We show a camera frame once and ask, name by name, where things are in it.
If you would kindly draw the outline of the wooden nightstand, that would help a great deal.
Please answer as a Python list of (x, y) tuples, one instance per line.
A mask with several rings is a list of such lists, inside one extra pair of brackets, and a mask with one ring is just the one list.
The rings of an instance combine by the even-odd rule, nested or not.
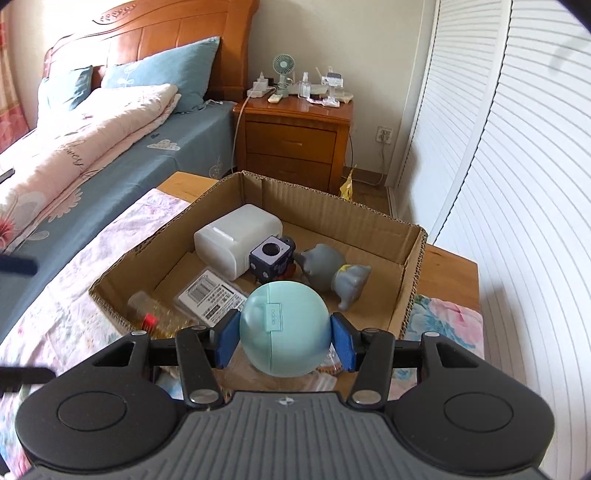
[(353, 123), (353, 103), (338, 108), (287, 97), (242, 101), (235, 116), (239, 170), (336, 194)]

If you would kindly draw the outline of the brown cardboard box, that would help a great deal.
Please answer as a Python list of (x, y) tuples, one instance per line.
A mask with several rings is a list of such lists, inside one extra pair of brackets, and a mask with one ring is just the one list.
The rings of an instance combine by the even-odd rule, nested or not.
[(426, 234), (341, 198), (250, 173), (217, 182), (91, 288), (178, 371), (189, 406), (303, 392), (335, 351), (353, 392), (388, 396)]

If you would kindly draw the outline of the grey elephant toy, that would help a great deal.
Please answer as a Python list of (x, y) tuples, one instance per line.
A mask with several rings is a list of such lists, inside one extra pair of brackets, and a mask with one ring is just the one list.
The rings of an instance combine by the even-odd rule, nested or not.
[(372, 273), (371, 266), (349, 264), (340, 251), (322, 243), (295, 252), (294, 261), (312, 289), (334, 292), (339, 297), (342, 311), (347, 311), (360, 298)]

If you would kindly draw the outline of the pink floral quilt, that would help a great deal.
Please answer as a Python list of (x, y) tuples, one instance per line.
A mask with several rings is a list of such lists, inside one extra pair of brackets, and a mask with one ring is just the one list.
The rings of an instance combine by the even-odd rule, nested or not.
[(99, 88), (3, 152), (14, 174), (1, 183), (1, 250), (69, 212), (80, 186), (162, 125), (180, 98), (172, 84)]

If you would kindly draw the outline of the small green desk fan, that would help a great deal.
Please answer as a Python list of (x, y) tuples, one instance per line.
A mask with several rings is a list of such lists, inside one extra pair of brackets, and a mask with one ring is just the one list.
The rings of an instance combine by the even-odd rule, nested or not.
[(279, 54), (273, 58), (273, 71), (279, 75), (279, 81), (276, 83), (276, 94), (281, 98), (288, 96), (288, 75), (294, 72), (296, 61), (290, 54)]

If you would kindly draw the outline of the blue bed sheet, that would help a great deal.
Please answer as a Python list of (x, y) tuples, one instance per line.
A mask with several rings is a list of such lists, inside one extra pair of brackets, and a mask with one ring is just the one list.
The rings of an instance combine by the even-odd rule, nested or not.
[(199, 110), (171, 115), (83, 183), (65, 213), (36, 227), (16, 248), (17, 255), (36, 260), (36, 275), (1, 275), (1, 336), (81, 249), (150, 189), (177, 171), (213, 179), (228, 174), (235, 166), (233, 106), (211, 100)]

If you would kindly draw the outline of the white remote control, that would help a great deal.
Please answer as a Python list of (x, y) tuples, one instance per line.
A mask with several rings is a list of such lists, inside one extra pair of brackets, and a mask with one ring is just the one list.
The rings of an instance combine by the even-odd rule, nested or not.
[(283, 100), (283, 95), (274, 93), (272, 95), (270, 95), (269, 98), (267, 98), (267, 102), (269, 102), (270, 104), (277, 104), (280, 103), (280, 101)]

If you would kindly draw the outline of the white power strip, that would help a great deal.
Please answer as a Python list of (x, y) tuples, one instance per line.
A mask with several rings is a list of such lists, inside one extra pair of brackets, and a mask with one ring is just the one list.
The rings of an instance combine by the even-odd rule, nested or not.
[(259, 77), (252, 82), (252, 87), (247, 91), (248, 98), (261, 98), (269, 94), (274, 87), (274, 80), (271, 77), (264, 76), (263, 72), (259, 73)]

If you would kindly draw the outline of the bottle of yellow capsules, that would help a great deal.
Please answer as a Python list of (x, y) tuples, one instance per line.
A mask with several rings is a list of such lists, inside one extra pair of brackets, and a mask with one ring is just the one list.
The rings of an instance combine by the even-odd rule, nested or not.
[(127, 316), (136, 329), (147, 332), (152, 339), (174, 338), (178, 331), (194, 325), (183, 313), (169, 309), (144, 291), (129, 298)]

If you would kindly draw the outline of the white louvred closet doors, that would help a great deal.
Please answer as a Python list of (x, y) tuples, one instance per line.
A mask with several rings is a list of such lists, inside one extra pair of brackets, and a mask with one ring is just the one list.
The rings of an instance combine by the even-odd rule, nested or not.
[(440, 1), (394, 207), (478, 266), (487, 359), (590, 469), (590, 33), (557, 1)]

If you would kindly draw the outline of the yellow bag on floor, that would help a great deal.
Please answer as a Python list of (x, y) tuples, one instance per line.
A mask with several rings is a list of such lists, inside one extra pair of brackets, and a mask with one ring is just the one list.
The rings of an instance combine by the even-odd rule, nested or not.
[(346, 176), (344, 183), (339, 187), (339, 197), (346, 201), (353, 201), (353, 173), (355, 168), (349, 169), (349, 175)]

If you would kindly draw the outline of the pink floral tablecloth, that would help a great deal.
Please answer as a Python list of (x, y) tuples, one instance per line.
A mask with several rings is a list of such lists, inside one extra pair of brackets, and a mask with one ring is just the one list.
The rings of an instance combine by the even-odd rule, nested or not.
[[(47, 367), (62, 374), (121, 335), (88, 294), (89, 287), (124, 253), (187, 208), (188, 202), (156, 189), (136, 201), (59, 272), (1, 344), (1, 365)], [(406, 340), (437, 331), (481, 358), (484, 353), (480, 313), (440, 299), (417, 295)], [(1, 456), (18, 479), (30, 469), (16, 436), (14, 420), (22, 402), (36, 388), (23, 386), (1, 399)]]

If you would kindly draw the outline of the wall power outlet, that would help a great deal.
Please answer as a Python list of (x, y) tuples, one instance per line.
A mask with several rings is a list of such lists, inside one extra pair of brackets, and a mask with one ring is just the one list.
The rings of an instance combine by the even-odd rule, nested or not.
[(394, 130), (390, 127), (380, 126), (379, 128), (377, 128), (377, 143), (390, 145), (393, 138), (393, 132)]

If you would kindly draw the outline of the wooden bed headboard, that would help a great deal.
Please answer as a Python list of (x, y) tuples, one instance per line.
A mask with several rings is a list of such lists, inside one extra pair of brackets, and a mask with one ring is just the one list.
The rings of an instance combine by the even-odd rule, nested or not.
[(249, 73), (249, 32), (259, 1), (126, 1), (84, 21), (45, 54), (43, 76), (54, 67), (94, 68), (98, 88), (108, 68), (197, 42), (221, 40), (205, 97), (242, 100)]

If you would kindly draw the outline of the clear spray bottle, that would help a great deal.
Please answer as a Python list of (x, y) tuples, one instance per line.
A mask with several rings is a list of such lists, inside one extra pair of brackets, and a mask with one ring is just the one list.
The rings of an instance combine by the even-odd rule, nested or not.
[(307, 71), (304, 71), (301, 82), (298, 84), (298, 97), (305, 100), (311, 98), (311, 82)]

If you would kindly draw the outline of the blue pillow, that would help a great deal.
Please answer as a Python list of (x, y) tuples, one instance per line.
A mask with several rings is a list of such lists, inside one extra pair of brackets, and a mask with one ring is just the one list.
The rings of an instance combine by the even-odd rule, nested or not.
[(41, 80), (38, 91), (38, 117), (40, 125), (75, 109), (91, 93), (93, 67), (56, 70)]
[(175, 85), (181, 95), (174, 112), (190, 113), (204, 104), (221, 38), (213, 36), (109, 68), (102, 88)]

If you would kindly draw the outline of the white phone stand gadget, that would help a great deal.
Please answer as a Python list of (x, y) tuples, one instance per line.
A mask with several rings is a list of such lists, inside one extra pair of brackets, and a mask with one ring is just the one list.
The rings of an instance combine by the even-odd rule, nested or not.
[(339, 108), (339, 100), (337, 98), (337, 93), (339, 89), (342, 89), (344, 86), (344, 79), (342, 79), (342, 74), (335, 72), (332, 69), (332, 66), (328, 67), (328, 72), (322, 74), (321, 76), (321, 83), (328, 88), (328, 96), (322, 100), (322, 104), (325, 107), (331, 108)]

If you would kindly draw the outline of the mint green round case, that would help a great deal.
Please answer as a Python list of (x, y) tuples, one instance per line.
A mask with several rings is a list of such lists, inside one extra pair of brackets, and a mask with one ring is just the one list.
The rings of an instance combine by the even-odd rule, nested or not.
[(332, 324), (328, 307), (315, 290), (299, 282), (274, 281), (247, 298), (239, 335), (256, 369), (273, 377), (300, 377), (327, 357)]

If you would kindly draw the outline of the white translucent plastic case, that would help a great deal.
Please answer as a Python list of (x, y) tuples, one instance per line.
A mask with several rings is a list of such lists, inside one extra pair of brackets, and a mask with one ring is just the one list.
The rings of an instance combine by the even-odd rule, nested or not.
[(249, 270), (249, 254), (254, 248), (281, 234), (283, 223), (279, 218), (244, 204), (197, 230), (193, 242), (201, 261), (233, 281)]

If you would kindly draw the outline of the barcode labelled package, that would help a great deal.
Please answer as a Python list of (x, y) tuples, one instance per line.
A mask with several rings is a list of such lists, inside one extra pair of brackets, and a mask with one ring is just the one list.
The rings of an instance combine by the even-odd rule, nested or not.
[(214, 327), (231, 310), (242, 311), (246, 296), (210, 269), (204, 269), (174, 299), (190, 318)]

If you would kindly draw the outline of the dark blue toy block car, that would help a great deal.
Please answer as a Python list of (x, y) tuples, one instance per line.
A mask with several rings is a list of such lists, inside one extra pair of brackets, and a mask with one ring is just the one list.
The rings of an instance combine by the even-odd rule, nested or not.
[(270, 236), (249, 253), (249, 270), (260, 284), (288, 280), (296, 272), (296, 243), (288, 236)]

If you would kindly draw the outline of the clear plastic jar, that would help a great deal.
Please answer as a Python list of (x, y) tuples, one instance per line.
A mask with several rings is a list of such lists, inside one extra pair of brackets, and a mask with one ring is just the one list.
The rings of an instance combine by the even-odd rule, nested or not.
[(233, 391), (273, 391), (273, 392), (322, 392), (334, 390), (338, 385), (338, 376), (322, 367), (294, 378), (273, 377), (259, 371), (238, 344), (235, 353), (224, 369), (216, 369), (214, 376), (222, 390), (229, 394)]

